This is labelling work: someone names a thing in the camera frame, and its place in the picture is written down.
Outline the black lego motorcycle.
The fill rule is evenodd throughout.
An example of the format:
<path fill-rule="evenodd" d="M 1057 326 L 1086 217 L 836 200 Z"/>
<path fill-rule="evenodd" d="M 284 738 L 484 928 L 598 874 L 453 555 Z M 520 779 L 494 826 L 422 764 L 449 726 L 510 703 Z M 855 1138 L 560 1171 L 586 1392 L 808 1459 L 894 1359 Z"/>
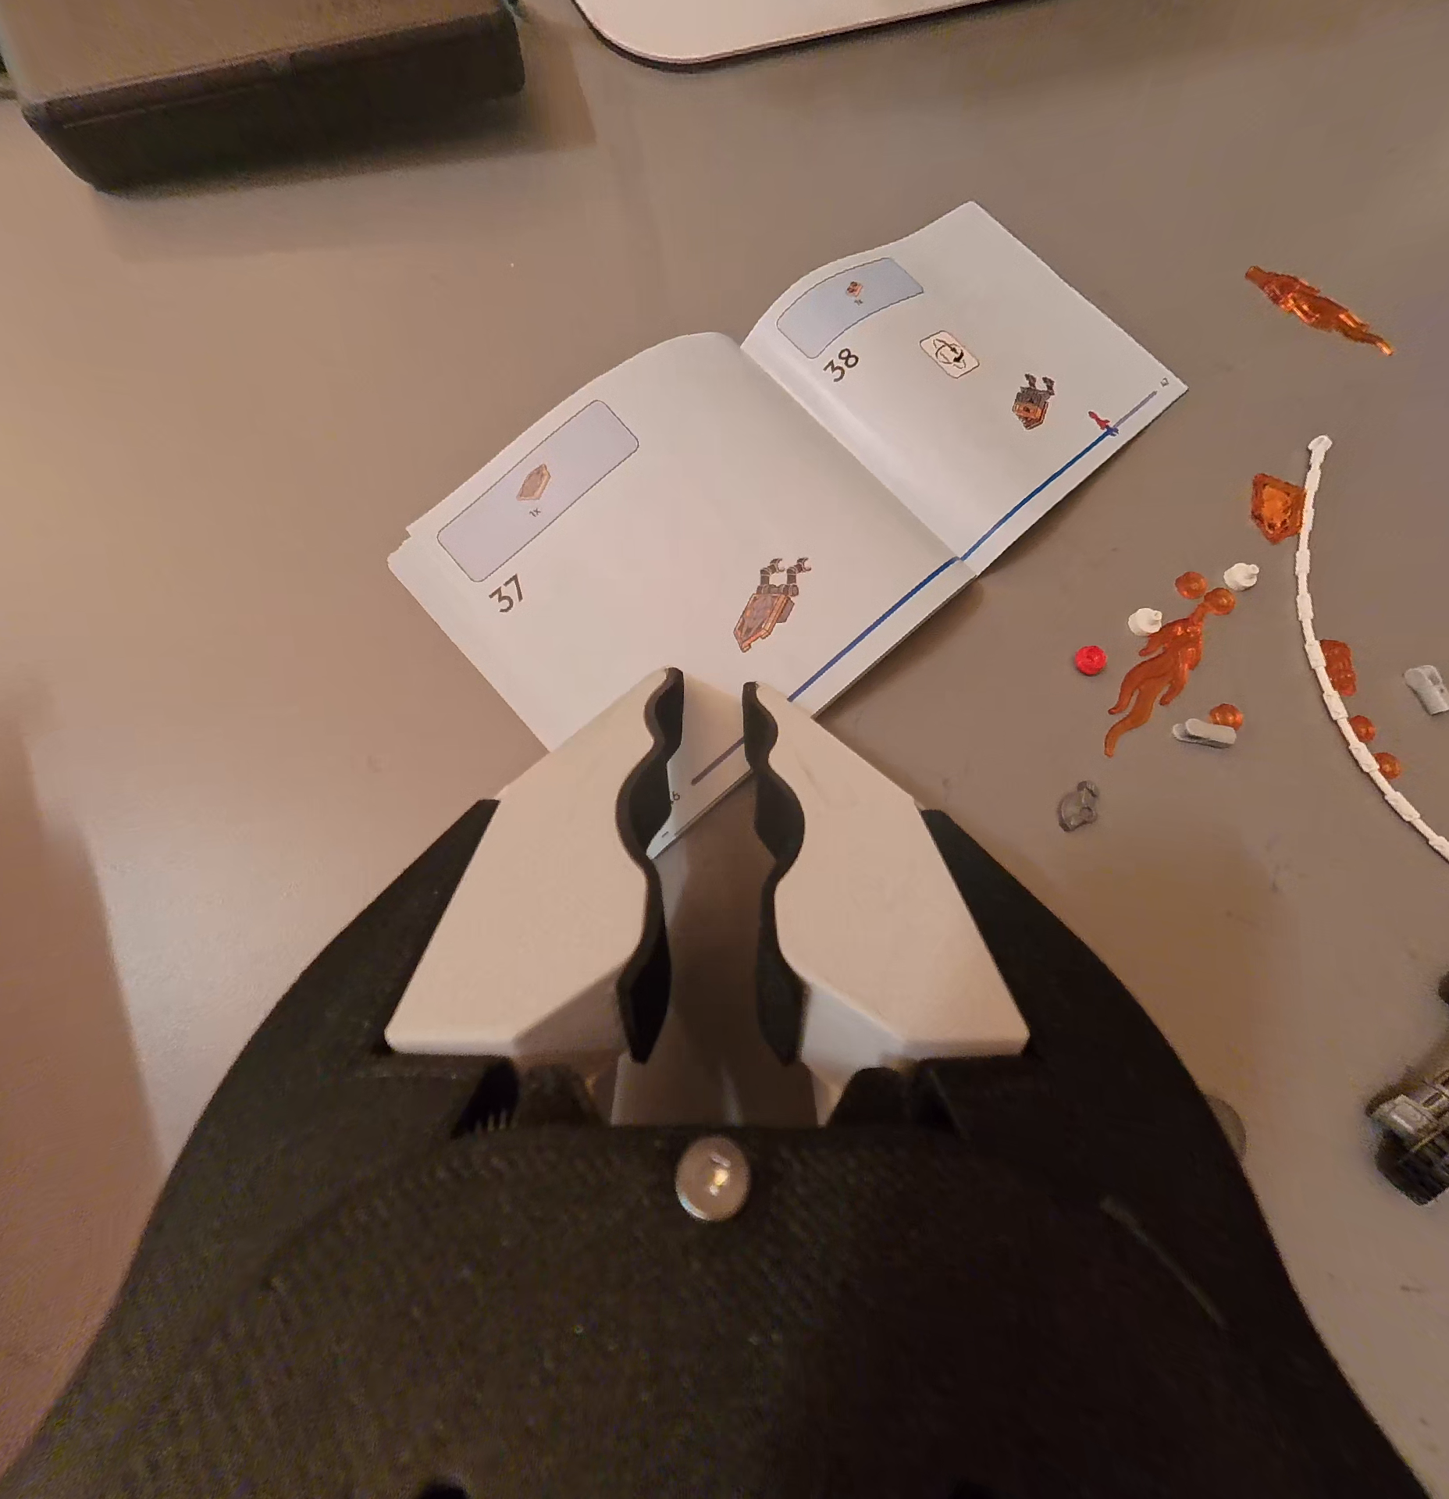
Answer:
<path fill-rule="evenodd" d="M 1419 1207 L 1449 1193 L 1449 1057 L 1381 1097 L 1367 1116 L 1377 1138 L 1374 1164 L 1390 1186 Z"/>

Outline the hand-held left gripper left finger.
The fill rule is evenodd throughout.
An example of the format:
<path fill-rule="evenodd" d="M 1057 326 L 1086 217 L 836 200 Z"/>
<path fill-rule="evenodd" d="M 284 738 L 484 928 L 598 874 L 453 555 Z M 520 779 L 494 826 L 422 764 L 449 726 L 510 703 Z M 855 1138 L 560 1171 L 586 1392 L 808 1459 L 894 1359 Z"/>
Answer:
<path fill-rule="evenodd" d="M 510 781 L 384 1040 L 408 1057 L 570 1073 L 615 1121 L 620 1059 L 648 1060 L 672 960 L 648 848 L 672 814 L 682 672 L 658 667 Z"/>

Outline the white laptop stand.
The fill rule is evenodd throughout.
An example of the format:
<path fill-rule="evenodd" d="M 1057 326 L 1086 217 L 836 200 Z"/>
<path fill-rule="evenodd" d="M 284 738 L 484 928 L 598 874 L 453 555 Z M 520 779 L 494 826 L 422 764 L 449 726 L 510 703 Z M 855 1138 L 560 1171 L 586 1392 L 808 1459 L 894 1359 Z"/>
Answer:
<path fill-rule="evenodd" d="M 575 1 L 598 39 L 644 65 L 693 69 L 943 17 L 982 1 Z"/>

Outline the narrow orange lego flame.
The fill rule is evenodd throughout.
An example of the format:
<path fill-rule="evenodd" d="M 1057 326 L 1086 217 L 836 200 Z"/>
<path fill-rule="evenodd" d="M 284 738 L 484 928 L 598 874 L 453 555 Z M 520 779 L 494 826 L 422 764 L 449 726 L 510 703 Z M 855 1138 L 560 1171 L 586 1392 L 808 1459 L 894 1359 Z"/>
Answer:
<path fill-rule="evenodd" d="M 1386 357 L 1393 353 L 1388 339 L 1376 332 L 1364 317 L 1310 281 L 1293 272 L 1271 272 L 1258 265 L 1250 265 L 1243 277 L 1260 289 L 1277 310 L 1296 317 L 1303 326 L 1341 336 L 1360 346 L 1374 346 Z"/>

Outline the branched orange lego flame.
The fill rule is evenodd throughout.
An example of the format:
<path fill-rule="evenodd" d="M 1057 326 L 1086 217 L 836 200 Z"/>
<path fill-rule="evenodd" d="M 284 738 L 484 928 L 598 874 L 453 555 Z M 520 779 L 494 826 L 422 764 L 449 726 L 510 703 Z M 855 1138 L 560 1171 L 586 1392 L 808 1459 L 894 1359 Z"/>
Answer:
<path fill-rule="evenodd" d="M 1103 753 L 1114 757 L 1119 740 L 1145 724 L 1157 705 L 1174 702 L 1191 671 L 1202 660 L 1202 633 L 1210 614 L 1207 593 L 1191 610 L 1164 622 L 1146 640 L 1119 684 L 1117 700 L 1108 707 L 1115 721 L 1103 740 Z"/>

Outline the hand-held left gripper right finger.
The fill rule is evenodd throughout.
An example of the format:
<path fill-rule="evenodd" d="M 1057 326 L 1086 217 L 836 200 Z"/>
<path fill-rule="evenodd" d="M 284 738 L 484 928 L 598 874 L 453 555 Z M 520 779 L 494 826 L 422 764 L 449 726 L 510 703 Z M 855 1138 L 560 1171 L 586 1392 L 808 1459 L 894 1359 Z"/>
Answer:
<path fill-rule="evenodd" d="M 913 797 L 765 683 L 741 722 L 770 860 L 756 1021 L 806 1069 L 815 1123 L 862 1071 L 1020 1054 L 1029 1026 Z"/>

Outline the black power bank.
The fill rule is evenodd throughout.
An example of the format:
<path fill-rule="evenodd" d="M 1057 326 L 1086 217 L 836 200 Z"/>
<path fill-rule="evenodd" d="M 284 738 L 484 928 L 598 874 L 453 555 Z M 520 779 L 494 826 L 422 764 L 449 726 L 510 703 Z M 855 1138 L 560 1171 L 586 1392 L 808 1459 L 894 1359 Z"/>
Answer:
<path fill-rule="evenodd" d="M 101 191 L 417 138 L 525 84 L 496 1 L 0 1 L 0 58 Z"/>

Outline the lego instruction booklet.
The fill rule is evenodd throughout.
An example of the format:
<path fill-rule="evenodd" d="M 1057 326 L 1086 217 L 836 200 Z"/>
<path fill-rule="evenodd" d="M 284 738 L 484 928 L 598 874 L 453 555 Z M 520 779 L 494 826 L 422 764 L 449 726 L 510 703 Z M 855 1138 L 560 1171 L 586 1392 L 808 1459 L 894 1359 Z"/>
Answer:
<path fill-rule="evenodd" d="M 817 715 L 1183 393 L 969 201 L 594 377 L 387 569 L 544 750 L 682 672 L 660 852 L 746 772 L 743 684 Z"/>

